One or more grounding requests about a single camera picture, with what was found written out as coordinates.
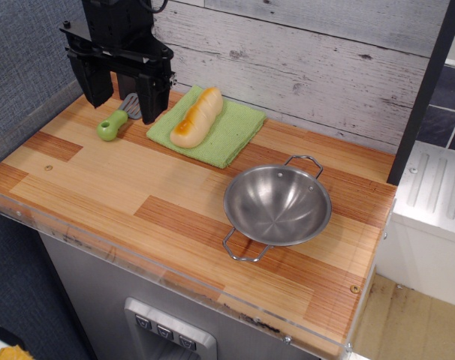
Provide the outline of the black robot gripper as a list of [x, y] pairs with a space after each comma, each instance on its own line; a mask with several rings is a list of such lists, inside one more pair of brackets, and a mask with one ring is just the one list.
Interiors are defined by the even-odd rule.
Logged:
[[168, 107], [173, 51], [153, 34], [154, 16], [167, 6], [151, 1], [83, 1], [84, 20], [65, 20], [61, 31], [74, 75], [97, 108], [112, 96], [110, 74], [134, 77], [143, 123]]

